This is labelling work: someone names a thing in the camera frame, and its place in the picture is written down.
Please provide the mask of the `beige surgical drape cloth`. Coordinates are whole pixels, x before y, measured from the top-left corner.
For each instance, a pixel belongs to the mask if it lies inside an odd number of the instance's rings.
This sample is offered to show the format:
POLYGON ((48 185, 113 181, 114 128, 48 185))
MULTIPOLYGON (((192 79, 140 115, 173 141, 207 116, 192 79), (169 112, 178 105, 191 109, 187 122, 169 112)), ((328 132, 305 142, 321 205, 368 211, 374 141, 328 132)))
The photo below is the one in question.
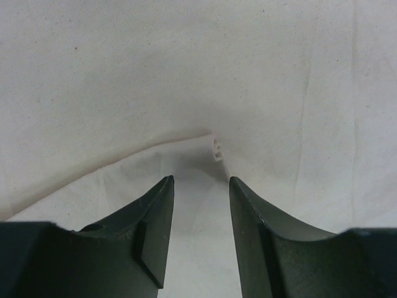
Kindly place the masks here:
POLYGON ((2 1, 1 219, 79 229, 176 179, 161 297, 240 297, 228 179, 396 226, 395 1, 2 1))

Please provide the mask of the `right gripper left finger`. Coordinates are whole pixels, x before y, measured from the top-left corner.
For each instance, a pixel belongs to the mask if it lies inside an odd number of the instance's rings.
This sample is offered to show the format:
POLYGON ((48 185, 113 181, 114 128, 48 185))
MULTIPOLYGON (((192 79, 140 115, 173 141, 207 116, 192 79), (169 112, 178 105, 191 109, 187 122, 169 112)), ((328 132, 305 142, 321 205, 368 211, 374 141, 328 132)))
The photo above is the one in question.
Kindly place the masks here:
POLYGON ((156 297, 164 286, 174 178, 79 231, 1 224, 2 297, 156 297))

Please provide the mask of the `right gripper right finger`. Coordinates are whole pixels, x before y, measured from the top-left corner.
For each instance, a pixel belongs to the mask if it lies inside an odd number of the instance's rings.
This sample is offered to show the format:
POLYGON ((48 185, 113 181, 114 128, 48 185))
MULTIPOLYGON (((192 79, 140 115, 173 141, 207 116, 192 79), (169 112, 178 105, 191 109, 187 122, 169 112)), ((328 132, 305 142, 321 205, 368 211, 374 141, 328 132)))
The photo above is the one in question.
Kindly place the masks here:
POLYGON ((396 230, 331 233, 302 222, 229 181, 244 297, 395 297, 396 230))

